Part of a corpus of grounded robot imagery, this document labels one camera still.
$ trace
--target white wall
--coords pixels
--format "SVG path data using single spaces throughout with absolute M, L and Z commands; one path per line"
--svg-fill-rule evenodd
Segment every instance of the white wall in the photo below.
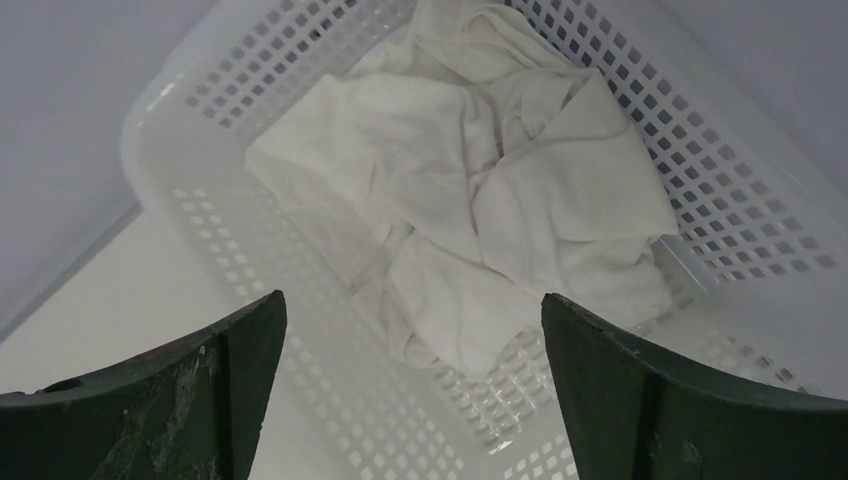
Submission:
M 848 194 L 848 2 L 659 3 Z
M 121 124 L 217 1 L 0 2 L 0 338 L 135 205 Z
M 225 314 L 142 214 L 0 343 L 0 392 L 33 392 L 205 327 Z M 268 406 L 251 479 L 340 478 L 291 392 Z

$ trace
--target laundry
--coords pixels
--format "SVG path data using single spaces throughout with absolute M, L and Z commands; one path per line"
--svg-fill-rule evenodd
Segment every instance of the laundry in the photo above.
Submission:
M 677 223 L 634 126 L 502 5 L 420 0 L 247 166 L 413 366 L 484 376 L 549 292 L 625 328 L 671 304 L 650 245 Z

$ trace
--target square hole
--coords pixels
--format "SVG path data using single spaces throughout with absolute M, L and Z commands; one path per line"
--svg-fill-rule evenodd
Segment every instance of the square hole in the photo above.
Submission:
M 751 190 L 754 191 L 757 195 L 765 195 L 769 192 L 768 187 L 763 182 L 757 180 L 756 182 L 751 183 Z
M 833 268 L 836 266 L 836 261 L 830 255 L 819 255 L 816 257 L 816 263 L 822 268 Z
M 712 157 L 709 157 L 709 156 L 708 156 L 708 157 L 704 157 L 704 158 L 701 160 L 701 165 L 703 165 L 703 166 L 704 166 L 704 168 L 706 168 L 707 170 L 712 170 L 712 169 L 714 169 L 714 168 L 717 166 L 717 164 L 716 164 L 716 163 L 715 163 L 715 161 L 712 159 Z
M 698 128 L 702 123 L 704 123 L 704 119 L 698 115 L 697 112 L 692 112 L 686 117 L 686 120 L 689 121 L 689 125 L 692 125 L 695 128 Z
M 736 203 L 743 203 L 748 201 L 748 196 L 745 195 L 745 192 L 738 189 L 730 192 L 730 198 L 732 198 L 733 201 Z
M 653 110 L 657 106 L 657 99 L 654 98 L 653 95 L 650 95 L 650 94 L 646 95 L 645 96 L 645 106 L 647 106 L 649 109 Z
M 730 205 L 727 204 L 727 202 L 723 198 L 714 199 L 713 205 L 715 205 L 716 208 L 719 209 L 719 210 L 725 210 L 725 209 L 727 209 L 727 207 L 730 206 Z
M 798 239 L 798 243 L 807 250 L 818 250 L 821 248 L 819 242 L 817 242 L 813 237 L 801 237 Z
M 795 217 L 786 217 L 781 220 L 780 223 L 782 223 L 783 226 L 790 232 L 797 232 L 804 229 L 801 222 L 799 222 Z
M 624 46 L 627 45 L 627 39 L 624 38 L 624 35 L 616 33 L 612 43 L 615 44 L 616 47 L 623 49 Z
M 754 243 L 754 242 L 756 242 L 756 241 L 757 241 L 757 236 L 756 236 L 756 235 L 754 235 L 754 232 L 752 232 L 752 231 L 750 231 L 750 230 L 742 230 L 741 232 L 739 232 L 739 235 L 740 235 L 740 236 L 741 236 L 741 237 L 742 237 L 742 238 L 743 238 L 746 242 Z
M 689 102 L 687 102 L 680 95 L 674 97 L 674 100 L 671 101 L 671 104 L 674 105 L 674 108 L 680 110 L 681 112 L 689 107 Z
M 689 150 L 689 153 L 692 155 L 697 155 L 701 153 L 701 146 L 698 145 L 694 140 L 686 144 L 686 150 Z
M 713 143 L 715 143 L 715 142 L 717 142 L 717 141 L 719 140 L 719 138 L 718 138 L 718 134 L 717 134 L 717 133 L 715 133 L 715 130 L 713 130 L 713 129 L 711 129 L 711 128 L 708 128 L 708 129 L 704 132 L 704 135 L 703 135 L 703 136 L 704 136 L 704 140 L 706 140 L 706 141 L 707 141 L 707 143 L 709 143 L 709 144 L 713 144 Z
M 631 48 L 630 52 L 627 53 L 627 58 L 629 58 L 634 64 L 639 63 L 642 60 L 642 54 L 639 53 L 639 50 L 636 50 L 636 48 Z
M 719 148 L 718 154 L 721 155 L 721 158 L 725 160 L 733 160 L 734 158 L 736 158 L 736 152 L 734 152 L 733 149 L 727 145 Z
M 776 236 L 780 235 L 780 232 L 777 230 L 777 228 L 775 228 L 774 225 L 772 225 L 770 223 L 767 223 L 767 224 L 763 225 L 762 227 L 760 227 L 760 230 L 762 230 L 763 233 L 765 233 L 767 237 L 776 237 Z
M 728 186 L 728 185 L 730 185 L 730 184 L 732 184 L 732 183 L 733 183 L 733 181 L 730 179 L 730 177 L 728 177 L 728 176 L 727 176 L 726 174 L 724 174 L 724 173 L 719 173 L 718 175 L 716 175 L 716 181 L 717 181 L 717 182 L 718 182 L 718 184 L 719 184 L 719 185 L 721 185 L 722 187 L 726 187 L 726 186 Z
M 745 213 L 753 220 L 759 220 L 764 217 L 763 212 L 757 207 L 748 207 L 745 209 Z
M 577 24 L 577 34 L 581 37 L 585 37 L 587 33 L 589 33 L 589 27 L 587 27 L 585 23 L 579 22 Z
M 731 213 L 730 215 L 728 215 L 727 221 L 730 222 L 730 224 L 733 225 L 734 227 L 738 227 L 738 226 L 742 225 L 742 223 L 744 223 L 742 221 L 742 219 L 739 217 L 739 215 L 737 215 L 735 213 Z
M 777 248 L 778 252 L 780 252 L 784 255 L 789 255 L 791 253 L 795 253 L 795 249 L 792 248 L 791 245 L 789 245 L 789 242 L 778 242 L 778 243 L 775 244 L 774 247 Z
M 653 65 L 651 65 L 650 63 L 648 63 L 648 64 L 646 64 L 646 65 L 645 65 L 645 67 L 644 67 L 644 68 L 642 68 L 642 74 L 643 74 L 643 75 L 645 75 L 645 77 L 646 77 L 648 80 L 653 80 L 653 78 L 654 78 L 655 76 L 657 76 L 657 69 L 656 69 L 656 68 L 654 68 L 654 66 L 653 66 Z
M 657 89 L 663 95 L 668 95 L 669 93 L 671 93 L 671 85 L 665 79 L 659 81 L 659 83 L 657 84 Z
M 766 259 L 771 258 L 771 252 L 768 251 L 765 247 L 757 247 L 754 249 L 754 253 L 757 254 L 758 257 Z
M 810 271 L 810 266 L 807 265 L 807 262 L 805 262 L 803 260 L 792 260 L 791 262 L 789 262 L 789 265 L 791 265 L 792 268 L 794 268 L 796 272 L 809 272 Z
M 681 127 L 680 125 L 677 125 L 676 127 L 672 128 L 671 133 L 675 137 L 677 137 L 678 140 L 682 140 L 687 135 L 686 130 L 683 127 Z
M 664 125 L 668 125 L 672 120 L 671 114 L 666 110 L 660 110 L 660 113 L 657 114 L 657 118 L 659 118 Z
M 780 213 L 786 210 L 786 207 L 783 206 L 783 203 L 781 203 L 781 201 L 776 198 L 768 200 L 766 202 L 766 208 L 768 208 L 769 211 L 773 213 Z

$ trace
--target laundry basket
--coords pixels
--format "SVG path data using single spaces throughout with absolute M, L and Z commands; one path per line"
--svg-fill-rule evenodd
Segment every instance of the laundry basket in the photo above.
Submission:
M 603 71 L 677 212 L 682 235 L 655 248 L 675 305 L 640 333 L 742 377 L 848 397 L 845 198 L 653 0 L 507 3 Z M 229 309 L 286 293 L 278 381 L 343 478 L 576 478 L 539 334 L 516 338 L 480 382 L 391 360 L 244 168 L 254 138 L 413 7 L 223 1 L 129 114 L 127 176 Z

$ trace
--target scratched surface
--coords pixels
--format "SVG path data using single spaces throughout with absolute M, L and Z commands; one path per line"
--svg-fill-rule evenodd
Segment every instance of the scratched surface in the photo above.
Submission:
M 0 479 L 246 479 L 285 327 L 277 292 L 112 367 L 0 395 Z

